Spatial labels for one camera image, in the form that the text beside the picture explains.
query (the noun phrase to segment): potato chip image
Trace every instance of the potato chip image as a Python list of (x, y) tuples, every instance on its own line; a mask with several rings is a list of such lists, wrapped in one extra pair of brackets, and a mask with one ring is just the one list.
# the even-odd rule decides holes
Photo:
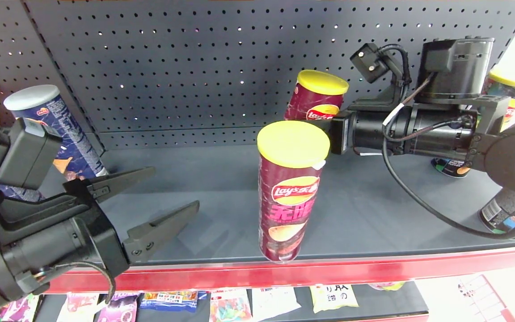
[(275, 226), (268, 229), (270, 233), (270, 237), (278, 242), (284, 242), (291, 239), (291, 237), (295, 236), (302, 228), (305, 226), (306, 222), (303, 224), (296, 225), (283, 225), (283, 226)]
[(70, 157), (69, 159), (66, 159), (66, 160), (54, 159), (53, 165), (55, 165), (55, 167), (59, 170), (60, 173), (64, 174), (65, 171), (67, 170), (67, 165), (69, 165), (71, 160), (73, 160), (73, 157)]

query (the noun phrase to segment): lay's logo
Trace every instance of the lay's logo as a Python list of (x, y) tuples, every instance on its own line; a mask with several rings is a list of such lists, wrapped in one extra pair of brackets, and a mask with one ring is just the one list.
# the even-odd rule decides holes
[(339, 107), (333, 104), (321, 104), (307, 111), (308, 120), (330, 120), (339, 113)]
[(271, 190), (274, 200), (284, 206), (295, 206), (313, 198), (319, 187), (319, 177), (296, 177), (281, 181)]
[(49, 114), (49, 109), (42, 107), (40, 110), (37, 111), (37, 116), (43, 116)]

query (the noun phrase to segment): gray shelf surface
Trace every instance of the gray shelf surface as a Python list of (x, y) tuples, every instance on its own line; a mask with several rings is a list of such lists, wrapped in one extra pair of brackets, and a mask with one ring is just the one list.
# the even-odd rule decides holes
[[(295, 288), (295, 295), (301, 308), (287, 314), (269, 318), (266, 322), (337, 322), (386, 318), (390, 316), (426, 314), (428, 308), (414, 282), (407, 282), (399, 291), (385, 292), (372, 289), (368, 285), (354, 285), (353, 290), (359, 303), (358, 308), (344, 307), (337, 310), (313, 313), (313, 302), (309, 288)], [(57, 320), (65, 295), (48, 295), (43, 300), (35, 322)], [(139, 309), (137, 322), (173, 321), (173, 322), (207, 322), (210, 301), (198, 302), (196, 313), (160, 312)]]
[[(108, 169), (155, 166), (155, 177), (102, 204), (121, 238), (127, 229), (193, 200), (200, 212), (149, 265), (265, 261), (258, 247), (259, 153), (255, 145), (108, 151)], [(477, 210), (499, 190), (478, 171), (438, 173), (427, 157), (400, 156), (406, 183), (462, 224), (486, 229)], [(418, 206), (393, 181), (381, 157), (330, 155), (298, 259), (437, 254), (515, 246), (460, 232)]]

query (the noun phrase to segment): red shelf edge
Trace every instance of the red shelf edge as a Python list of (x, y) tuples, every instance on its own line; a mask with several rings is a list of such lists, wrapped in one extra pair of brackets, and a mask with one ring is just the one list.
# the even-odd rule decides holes
[[(515, 267), (515, 247), (504, 249), (369, 257), (357, 259), (298, 260), (280, 265), (270, 262), (131, 267), (117, 277), (117, 291), (212, 290), (365, 284), (466, 275)], [(51, 282), (47, 293), (102, 292), (108, 283), (97, 271), (74, 269)]]

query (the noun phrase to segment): perforated metal panel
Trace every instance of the perforated metal panel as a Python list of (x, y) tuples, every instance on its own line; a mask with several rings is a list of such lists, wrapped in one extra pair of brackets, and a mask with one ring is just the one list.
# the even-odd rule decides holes
[(4, 126), (13, 123), (13, 116), (3, 108), (3, 100), (17, 90), (41, 84), (58, 86), (82, 129), (91, 132), (23, 4), (20, 1), (0, 1), (0, 118)]
[[(515, 0), (28, 1), (27, 6), (107, 149), (160, 145), (132, 132), (179, 130), (189, 137), (279, 120), (302, 69), (349, 81), (346, 104), (375, 96), (388, 77), (368, 84), (349, 61), (365, 42), (406, 47), (416, 79), (424, 42), (494, 37), (495, 63), (515, 34)], [(234, 143), (237, 134), (231, 135), (221, 141), (249, 142)], [(164, 145), (215, 144), (200, 142)]]

